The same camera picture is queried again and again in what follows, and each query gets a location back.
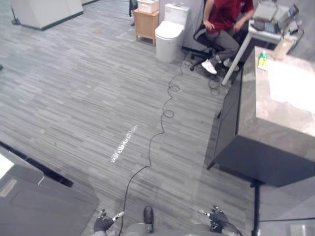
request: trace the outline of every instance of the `laptop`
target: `laptop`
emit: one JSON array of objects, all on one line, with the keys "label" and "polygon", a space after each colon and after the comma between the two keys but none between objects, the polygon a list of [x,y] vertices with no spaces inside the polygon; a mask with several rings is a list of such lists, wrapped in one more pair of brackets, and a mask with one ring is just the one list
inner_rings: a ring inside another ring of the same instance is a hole
[{"label": "laptop", "polygon": [[254,20],[251,26],[259,31],[266,31],[269,33],[280,33],[282,29],[285,29],[294,16],[299,12],[296,5],[293,5],[288,12],[286,12],[277,23],[264,22],[260,20]]}]

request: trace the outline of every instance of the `wooden cabinet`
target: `wooden cabinet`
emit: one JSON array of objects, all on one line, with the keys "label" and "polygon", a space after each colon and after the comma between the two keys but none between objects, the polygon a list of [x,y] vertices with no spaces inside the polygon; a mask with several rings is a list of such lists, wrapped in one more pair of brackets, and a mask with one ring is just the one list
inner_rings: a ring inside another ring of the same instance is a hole
[{"label": "wooden cabinet", "polygon": [[138,9],[134,11],[134,22],[136,29],[136,38],[139,36],[150,38],[153,45],[156,44],[155,29],[158,27],[159,11],[154,13],[141,12]]}]

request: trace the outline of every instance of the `toilet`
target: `toilet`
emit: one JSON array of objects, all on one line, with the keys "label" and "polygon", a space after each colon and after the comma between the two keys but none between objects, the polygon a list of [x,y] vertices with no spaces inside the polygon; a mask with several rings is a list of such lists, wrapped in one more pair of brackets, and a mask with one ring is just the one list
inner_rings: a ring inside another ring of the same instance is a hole
[{"label": "toilet", "polygon": [[182,47],[188,14],[189,7],[165,5],[164,21],[155,30],[158,60],[169,63],[175,59]]}]

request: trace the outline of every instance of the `desk leg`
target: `desk leg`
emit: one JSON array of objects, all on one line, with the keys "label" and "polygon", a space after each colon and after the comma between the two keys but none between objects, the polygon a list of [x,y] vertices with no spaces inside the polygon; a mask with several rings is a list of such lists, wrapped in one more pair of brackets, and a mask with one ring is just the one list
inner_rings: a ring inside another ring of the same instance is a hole
[{"label": "desk leg", "polygon": [[242,46],[240,47],[240,49],[238,50],[238,53],[235,56],[235,59],[234,59],[232,65],[231,65],[231,67],[227,71],[227,74],[225,75],[225,77],[224,77],[224,79],[222,81],[222,85],[225,85],[227,83],[227,81],[230,78],[232,72],[234,71],[234,68],[236,67],[237,63],[240,61],[240,59],[241,59],[245,49],[249,45],[251,39],[252,39],[252,34],[250,32],[248,32],[246,38],[244,39],[244,42],[242,43]]},{"label": "desk leg", "polygon": [[209,166],[207,167],[207,170],[210,170],[213,166],[215,165],[215,163],[212,161]]}]

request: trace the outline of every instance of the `gray carpet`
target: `gray carpet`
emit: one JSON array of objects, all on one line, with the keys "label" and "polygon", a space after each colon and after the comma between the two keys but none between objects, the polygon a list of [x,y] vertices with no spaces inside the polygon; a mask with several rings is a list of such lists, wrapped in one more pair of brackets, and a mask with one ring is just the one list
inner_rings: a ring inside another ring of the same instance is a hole
[{"label": "gray carpet", "polygon": [[[46,31],[11,25],[8,0],[0,2],[0,140],[99,197],[109,215],[122,210],[130,177],[148,164],[150,138],[161,132],[167,86],[180,73],[155,58],[150,40],[135,41],[128,1],[102,0],[84,14]],[[152,142],[152,167],[130,185],[124,224],[142,221],[155,209],[156,229],[190,229],[208,223],[199,208],[219,205],[245,236],[253,218],[249,183],[213,168],[206,170],[226,88],[214,96],[208,78],[189,71],[173,84],[180,91],[166,109],[165,134]],[[111,156],[137,125],[116,164]],[[82,235],[93,230],[94,217]]]}]

